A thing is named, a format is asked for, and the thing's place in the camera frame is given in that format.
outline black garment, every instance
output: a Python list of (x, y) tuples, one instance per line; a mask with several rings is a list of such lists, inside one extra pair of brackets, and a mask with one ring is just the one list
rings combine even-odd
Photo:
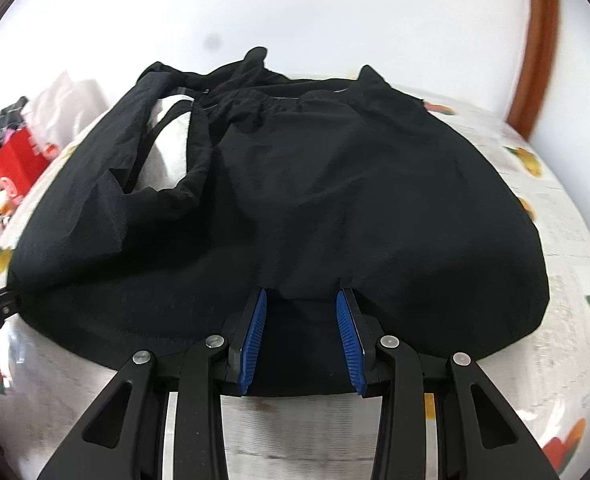
[(0, 110), (0, 148), (4, 143), (6, 130), (17, 131), (26, 124), (20, 112), (27, 102), (28, 99), (22, 96), (14, 104)]
[[(119, 367), (219, 332), (260, 285), (272, 293), (250, 393), (263, 395), (350, 391), (343, 286), (438, 356), (481, 358), (539, 326), (537, 230), (467, 140), (368, 66), (357, 81), (293, 81), (264, 56), (206, 76), (155, 64), (100, 121), (11, 261), (29, 323)], [(176, 87), (195, 97), (186, 177), (125, 192), (151, 109)]]

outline metal screw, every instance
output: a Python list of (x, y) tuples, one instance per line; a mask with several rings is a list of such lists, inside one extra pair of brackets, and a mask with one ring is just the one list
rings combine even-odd
[(468, 354), (464, 354), (464, 352), (457, 352), (455, 355), (453, 355), (453, 361), (459, 366), (470, 365), (470, 357)]
[(206, 338), (206, 346), (208, 348), (219, 348), (224, 344), (224, 338), (221, 335), (210, 335)]
[(385, 348), (397, 348), (399, 346), (399, 339), (397, 339), (394, 335), (382, 336), (379, 342)]
[(136, 365), (143, 365), (150, 361), (150, 352), (148, 350), (140, 350), (133, 354), (133, 362)]

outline triangular cutout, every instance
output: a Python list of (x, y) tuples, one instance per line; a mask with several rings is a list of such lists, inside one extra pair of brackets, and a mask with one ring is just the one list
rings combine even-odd
[(475, 403), (475, 413), (479, 425), (479, 433), (486, 449), (508, 446), (517, 442), (517, 436), (510, 428), (504, 417), (497, 410), (485, 391), (478, 385), (472, 384), (470, 392)]
[(99, 412), (98, 416), (86, 427), (82, 439), (91, 444), (113, 449), (120, 442), (120, 433), (131, 397), (131, 383), (123, 383)]

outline ribbed blue pad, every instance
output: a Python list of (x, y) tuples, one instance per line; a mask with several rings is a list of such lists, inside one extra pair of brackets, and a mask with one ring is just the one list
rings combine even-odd
[(266, 322), (266, 308), (266, 291), (262, 289), (259, 293), (259, 298), (257, 298), (253, 317), (251, 318), (251, 323), (248, 326), (248, 332), (246, 332), (246, 338), (242, 345), (241, 370), (239, 372), (239, 379), (237, 380), (242, 395), (246, 395), (248, 387), (253, 382), (255, 365), (257, 365), (257, 355), (259, 354), (264, 323)]
[(351, 316), (348, 303), (346, 303), (346, 297), (341, 291), (337, 294), (335, 300), (335, 313), (337, 314), (337, 325), (342, 337), (342, 346), (344, 346), (344, 356), (346, 357), (351, 384), (358, 394), (363, 395), (366, 392), (363, 351), (355, 331), (353, 316)]

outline red bag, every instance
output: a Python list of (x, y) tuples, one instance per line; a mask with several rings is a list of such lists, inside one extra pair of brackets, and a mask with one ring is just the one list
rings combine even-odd
[(22, 128), (0, 148), (0, 186), (19, 205), (48, 165), (31, 133)]

